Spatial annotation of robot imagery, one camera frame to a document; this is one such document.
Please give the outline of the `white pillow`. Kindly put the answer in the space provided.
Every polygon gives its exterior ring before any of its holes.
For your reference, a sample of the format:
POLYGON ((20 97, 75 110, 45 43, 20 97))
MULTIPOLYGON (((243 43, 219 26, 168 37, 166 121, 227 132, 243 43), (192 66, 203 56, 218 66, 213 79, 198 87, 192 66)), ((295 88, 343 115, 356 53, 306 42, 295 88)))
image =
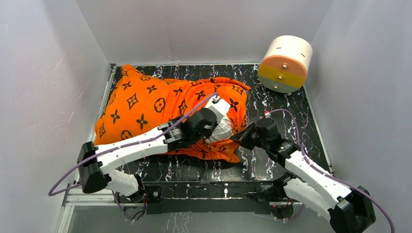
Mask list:
POLYGON ((214 129, 212 135, 206 139, 207 143, 216 143, 229 139, 233 135, 232 124, 228 116, 224 116, 214 129))

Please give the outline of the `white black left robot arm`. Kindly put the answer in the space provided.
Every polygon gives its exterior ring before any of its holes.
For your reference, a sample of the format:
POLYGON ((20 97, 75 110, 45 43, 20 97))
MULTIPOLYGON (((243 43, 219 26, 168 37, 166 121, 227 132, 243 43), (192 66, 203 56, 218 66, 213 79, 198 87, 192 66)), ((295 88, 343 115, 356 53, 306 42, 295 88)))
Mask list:
POLYGON ((78 157, 82 191, 91 194, 107 189, 133 202, 143 200, 146 189, 141 178, 117 168, 151 155, 189 148, 201 138, 210 137, 226 114, 227 110, 203 107, 187 118, 163 123, 117 143, 97 147, 92 142, 85 143, 78 157))

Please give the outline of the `orange patterned plush pillowcase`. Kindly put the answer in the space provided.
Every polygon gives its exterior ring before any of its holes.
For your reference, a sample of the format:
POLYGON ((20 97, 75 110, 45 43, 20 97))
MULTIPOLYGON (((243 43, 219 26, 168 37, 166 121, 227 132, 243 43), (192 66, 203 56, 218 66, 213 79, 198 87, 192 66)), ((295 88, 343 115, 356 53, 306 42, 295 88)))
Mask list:
MULTIPOLYGON (((247 92, 242 82, 215 77, 197 81, 159 79, 143 74, 131 65, 122 67, 105 109, 95 124, 95 145, 112 144, 148 132, 152 128, 183 116, 212 93, 230 104, 227 116, 233 135, 247 125, 247 92)), ((238 145, 231 139, 207 143, 201 139, 189 148, 173 151, 202 160, 224 160, 238 163, 238 145)))

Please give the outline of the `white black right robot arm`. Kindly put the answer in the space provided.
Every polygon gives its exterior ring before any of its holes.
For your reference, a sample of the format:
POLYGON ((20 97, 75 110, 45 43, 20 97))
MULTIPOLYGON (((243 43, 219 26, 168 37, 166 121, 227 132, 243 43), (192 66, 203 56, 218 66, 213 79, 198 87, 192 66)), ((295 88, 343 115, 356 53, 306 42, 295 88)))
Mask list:
POLYGON ((299 146, 283 138, 271 118, 251 123, 231 136, 239 146, 261 148, 286 169, 271 187, 252 195, 254 199, 293 199, 325 218, 336 233, 362 233, 376 221, 372 202, 363 187, 350 188, 329 177, 330 173, 304 156, 299 146))

